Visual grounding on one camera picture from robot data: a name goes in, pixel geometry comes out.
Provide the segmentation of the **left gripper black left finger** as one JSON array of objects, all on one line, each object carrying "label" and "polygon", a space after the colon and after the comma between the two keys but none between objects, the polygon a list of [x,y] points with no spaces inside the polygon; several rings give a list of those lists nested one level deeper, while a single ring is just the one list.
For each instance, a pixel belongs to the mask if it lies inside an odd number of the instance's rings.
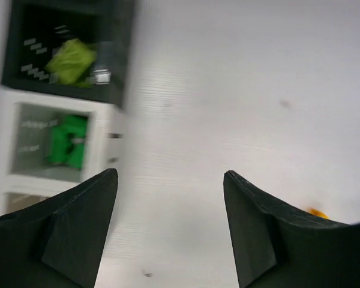
[{"label": "left gripper black left finger", "polygon": [[0,287],[94,287],[117,190],[106,169],[0,216]]}]

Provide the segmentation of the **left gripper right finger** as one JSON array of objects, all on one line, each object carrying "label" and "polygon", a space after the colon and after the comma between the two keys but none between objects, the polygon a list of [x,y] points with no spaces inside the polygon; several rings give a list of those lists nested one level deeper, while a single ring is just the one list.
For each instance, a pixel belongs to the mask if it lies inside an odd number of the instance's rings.
[{"label": "left gripper right finger", "polygon": [[232,170],[223,189],[240,287],[360,287],[360,223],[312,215]]}]

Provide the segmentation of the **orange and green lego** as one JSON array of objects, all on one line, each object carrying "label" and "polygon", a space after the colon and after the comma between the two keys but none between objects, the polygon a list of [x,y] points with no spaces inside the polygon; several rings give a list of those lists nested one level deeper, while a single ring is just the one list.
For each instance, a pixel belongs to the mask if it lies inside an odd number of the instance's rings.
[{"label": "orange and green lego", "polygon": [[320,210],[317,210],[317,209],[314,209],[314,208],[308,208],[307,212],[310,213],[311,215],[316,216],[316,217],[324,218],[324,219],[327,219],[327,220],[329,219],[326,214],[324,214]]}]

